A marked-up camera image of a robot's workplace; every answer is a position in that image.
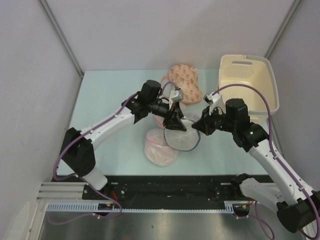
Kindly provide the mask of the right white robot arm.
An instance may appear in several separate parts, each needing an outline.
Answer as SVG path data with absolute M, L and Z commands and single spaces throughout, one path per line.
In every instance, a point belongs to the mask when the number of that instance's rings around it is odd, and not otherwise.
M 320 223 L 320 193 L 303 181 L 276 150 L 265 129 L 250 120 L 248 107 L 241 98 L 208 100 L 200 119 L 192 125 L 209 136 L 216 130 L 232 134 L 233 141 L 249 153 L 268 173 L 278 190 L 269 188 L 247 174 L 242 174 L 230 188 L 231 196 L 242 201 L 257 200 L 276 213 L 280 223 L 291 233 L 307 225 Z

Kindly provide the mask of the cream plastic basket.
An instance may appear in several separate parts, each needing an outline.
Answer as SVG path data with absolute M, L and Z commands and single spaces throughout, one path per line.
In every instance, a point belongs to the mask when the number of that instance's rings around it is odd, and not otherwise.
M 227 54 L 221 57 L 218 84 L 220 89 L 232 84 L 243 84 L 258 90 L 266 99 L 270 113 L 275 114 L 279 107 L 279 94 L 275 75 L 268 59 L 260 56 Z M 268 118 L 266 105 L 255 91 L 233 86 L 221 90 L 219 94 L 226 102 L 229 99 L 243 99 L 248 107 L 250 120 L 256 124 L 264 124 Z

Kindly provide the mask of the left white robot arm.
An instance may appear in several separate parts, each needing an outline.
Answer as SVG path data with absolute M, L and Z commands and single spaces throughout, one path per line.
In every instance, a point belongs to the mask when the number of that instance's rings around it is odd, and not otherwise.
M 174 83 L 169 97 L 162 98 L 166 86 L 167 83 L 161 85 L 158 81 L 147 80 L 141 90 L 129 96 L 110 116 L 82 130 L 71 127 L 66 131 L 58 160 L 72 169 L 72 176 L 91 186 L 98 199 L 107 199 L 111 188 L 107 185 L 108 179 L 96 166 L 95 151 L 112 134 L 136 124 L 148 114 L 163 118 L 165 129 L 187 130 L 180 108 L 183 90 Z

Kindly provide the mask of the grey trimmed mesh laundry bag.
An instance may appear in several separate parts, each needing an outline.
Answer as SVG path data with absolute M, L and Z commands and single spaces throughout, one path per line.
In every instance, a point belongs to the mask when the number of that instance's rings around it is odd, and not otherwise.
M 163 136 L 167 145 L 177 151 L 189 152 L 195 149 L 201 140 L 201 133 L 192 128 L 192 124 L 200 119 L 200 116 L 186 112 L 181 122 L 186 131 L 165 129 Z

